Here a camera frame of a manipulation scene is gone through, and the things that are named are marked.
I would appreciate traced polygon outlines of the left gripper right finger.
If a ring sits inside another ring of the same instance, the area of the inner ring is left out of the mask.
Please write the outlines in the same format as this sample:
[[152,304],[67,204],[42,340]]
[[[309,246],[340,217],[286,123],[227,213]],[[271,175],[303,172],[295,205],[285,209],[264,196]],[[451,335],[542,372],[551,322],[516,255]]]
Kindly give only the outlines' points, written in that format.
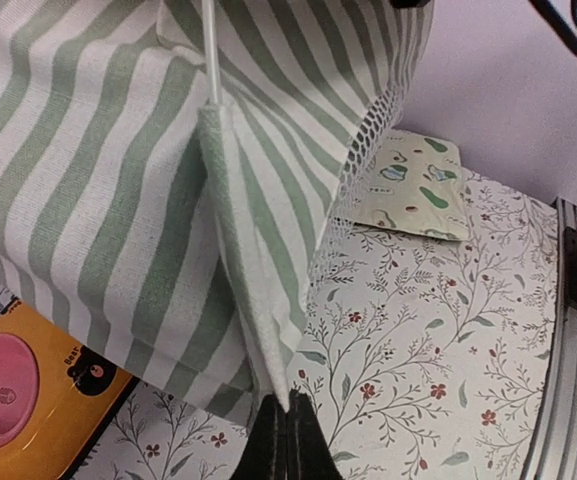
[[287,479],[341,480],[310,399],[297,390],[289,395]]

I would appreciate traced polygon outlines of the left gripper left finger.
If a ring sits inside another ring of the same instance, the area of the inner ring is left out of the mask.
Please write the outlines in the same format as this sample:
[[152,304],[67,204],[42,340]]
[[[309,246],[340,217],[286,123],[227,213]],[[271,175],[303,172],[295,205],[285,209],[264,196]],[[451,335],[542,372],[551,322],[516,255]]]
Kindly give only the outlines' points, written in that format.
[[286,412],[277,397],[265,396],[231,480],[286,478],[286,419]]

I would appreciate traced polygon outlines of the avocado print cushion mat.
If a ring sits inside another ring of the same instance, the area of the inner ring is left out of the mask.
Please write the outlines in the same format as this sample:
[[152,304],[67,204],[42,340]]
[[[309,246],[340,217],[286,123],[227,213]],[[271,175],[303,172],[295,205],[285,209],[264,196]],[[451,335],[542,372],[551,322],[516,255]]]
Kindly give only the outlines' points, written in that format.
[[392,130],[376,153],[369,190],[354,221],[435,239],[468,240],[459,148],[448,140]]

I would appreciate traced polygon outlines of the striped fabric pet tent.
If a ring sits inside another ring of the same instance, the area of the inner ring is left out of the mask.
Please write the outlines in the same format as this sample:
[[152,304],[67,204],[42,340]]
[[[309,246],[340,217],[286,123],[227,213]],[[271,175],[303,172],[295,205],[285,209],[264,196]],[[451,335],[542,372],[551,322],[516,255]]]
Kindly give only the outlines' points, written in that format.
[[243,424],[421,59],[434,5],[0,1],[0,282],[93,351]]

